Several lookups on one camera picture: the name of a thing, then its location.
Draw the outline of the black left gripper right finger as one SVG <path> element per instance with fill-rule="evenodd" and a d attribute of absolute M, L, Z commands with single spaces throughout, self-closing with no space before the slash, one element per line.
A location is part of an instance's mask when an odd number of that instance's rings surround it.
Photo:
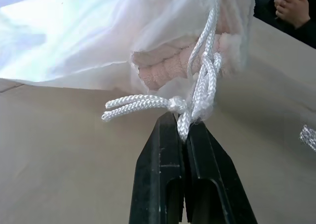
<path fill-rule="evenodd" d="M 189 223 L 257 223 L 233 161 L 204 123 L 190 127 L 185 165 Z"/>

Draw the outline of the person's bare hand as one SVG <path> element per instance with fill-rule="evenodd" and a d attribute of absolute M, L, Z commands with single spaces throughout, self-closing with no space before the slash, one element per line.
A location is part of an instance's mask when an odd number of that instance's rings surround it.
<path fill-rule="evenodd" d="M 276 17 L 291 24 L 295 29 L 311 19 L 308 0 L 274 0 L 274 5 Z"/>

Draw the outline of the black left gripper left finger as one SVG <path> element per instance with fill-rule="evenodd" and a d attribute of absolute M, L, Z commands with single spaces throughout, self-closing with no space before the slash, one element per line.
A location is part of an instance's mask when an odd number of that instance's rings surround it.
<path fill-rule="evenodd" d="M 160 116 L 135 167 L 131 224 L 178 224 L 184 205 L 182 143 L 175 116 Z"/>

